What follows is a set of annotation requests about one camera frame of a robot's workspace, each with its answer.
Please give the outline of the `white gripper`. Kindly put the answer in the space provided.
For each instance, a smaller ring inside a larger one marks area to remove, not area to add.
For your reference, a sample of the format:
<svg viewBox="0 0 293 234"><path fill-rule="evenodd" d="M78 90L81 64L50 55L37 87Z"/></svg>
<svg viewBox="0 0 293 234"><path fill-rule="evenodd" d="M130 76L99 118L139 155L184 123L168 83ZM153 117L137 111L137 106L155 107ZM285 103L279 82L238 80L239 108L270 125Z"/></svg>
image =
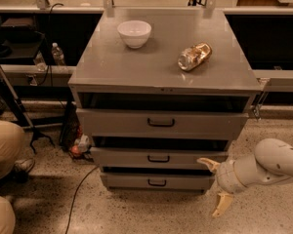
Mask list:
<svg viewBox="0 0 293 234"><path fill-rule="evenodd" d="M205 165L211 173L216 174L216 180L224 190L218 193L218 204L212 213L213 217L222 216L233 201L234 196L232 194L246 190L246 187L237 178L234 161L229 160L220 164L209 158L198 158L196 162Z"/></svg>

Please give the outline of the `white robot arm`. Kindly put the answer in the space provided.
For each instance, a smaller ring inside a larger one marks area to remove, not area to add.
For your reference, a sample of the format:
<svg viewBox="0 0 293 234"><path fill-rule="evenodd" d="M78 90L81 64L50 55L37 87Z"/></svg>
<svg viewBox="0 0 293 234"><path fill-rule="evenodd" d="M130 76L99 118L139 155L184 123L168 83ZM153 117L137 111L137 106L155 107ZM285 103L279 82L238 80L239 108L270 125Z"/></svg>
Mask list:
<svg viewBox="0 0 293 234"><path fill-rule="evenodd" d="M276 138L261 140L251 154L235 160L219 163L209 158L198 158L197 162L215 175L220 188L213 217L223 215L233 196L250 186L293 182L293 146Z"/></svg>

